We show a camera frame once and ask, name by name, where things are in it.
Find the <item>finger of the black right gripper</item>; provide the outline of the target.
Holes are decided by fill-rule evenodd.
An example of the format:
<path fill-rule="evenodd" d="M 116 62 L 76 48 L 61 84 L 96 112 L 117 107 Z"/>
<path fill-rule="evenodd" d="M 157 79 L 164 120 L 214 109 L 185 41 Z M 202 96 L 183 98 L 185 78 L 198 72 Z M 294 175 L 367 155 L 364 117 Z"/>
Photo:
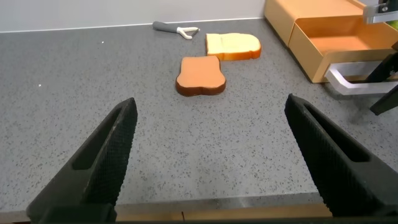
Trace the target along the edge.
<path fill-rule="evenodd" d="M 396 85 L 392 90 L 386 93 L 381 99 L 370 107 L 370 110 L 375 115 L 380 115 L 389 111 L 398 105 L 398 86 Z"/>
<path fill-rule="evenodd" d="M 377 83 L 387 80 L 397 72 L 397 52 L 388 55 L 367 77 L 368 83 Z"/>

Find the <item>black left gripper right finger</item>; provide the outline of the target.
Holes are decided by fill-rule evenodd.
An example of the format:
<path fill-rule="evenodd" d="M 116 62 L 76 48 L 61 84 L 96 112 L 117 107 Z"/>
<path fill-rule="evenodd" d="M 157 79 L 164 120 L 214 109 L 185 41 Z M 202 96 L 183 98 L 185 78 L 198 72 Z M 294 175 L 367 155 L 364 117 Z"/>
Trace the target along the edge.
<path fill-rule="evenodd" d="M 285 115 L 320 196 L 337 217 L 397 216 L 397 172 L 303 98 Z"/>

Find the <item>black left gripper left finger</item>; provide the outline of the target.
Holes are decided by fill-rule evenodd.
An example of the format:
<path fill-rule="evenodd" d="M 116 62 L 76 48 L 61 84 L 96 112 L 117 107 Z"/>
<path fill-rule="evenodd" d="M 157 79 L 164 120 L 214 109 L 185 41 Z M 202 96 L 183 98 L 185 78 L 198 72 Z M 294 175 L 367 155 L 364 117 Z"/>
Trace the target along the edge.
<path fill-rule="evenodd" d="M 117 104 L 26 210 L 32 223 L 113 223 L 137 124 L 134 98 Z"/>

